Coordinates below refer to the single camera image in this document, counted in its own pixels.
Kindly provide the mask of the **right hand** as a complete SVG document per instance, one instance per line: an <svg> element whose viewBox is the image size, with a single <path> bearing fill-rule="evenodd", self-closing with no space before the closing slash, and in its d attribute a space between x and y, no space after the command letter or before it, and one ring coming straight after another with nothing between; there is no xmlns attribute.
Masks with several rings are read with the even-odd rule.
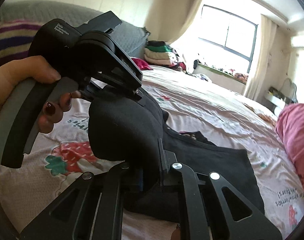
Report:
<svg viewBox="0 0 304 240"><path fill-rule="evenodd" d="M181 229L180 227L177 227L171 235L171 240L181 240Z"/></svg>

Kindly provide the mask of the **left hand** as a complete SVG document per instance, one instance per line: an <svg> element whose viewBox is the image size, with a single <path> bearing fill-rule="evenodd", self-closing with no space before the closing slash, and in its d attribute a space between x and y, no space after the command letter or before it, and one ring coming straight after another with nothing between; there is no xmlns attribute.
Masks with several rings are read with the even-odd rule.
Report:
<svg viewBox="0 0 304 240"><path fill-rule="evenodd" d="M51 84L61 76L52 68L42 56L32 56L21 60L13 60L0 67L0 111L11 95L12 90L26 79L33 78L40 83ZM42 115L38 118L38 127L41 133L50 133L54 124L60 122L63 113L72 107L72 100L81 97L79 91L62 94L57 102L46 102Z"/></svg>

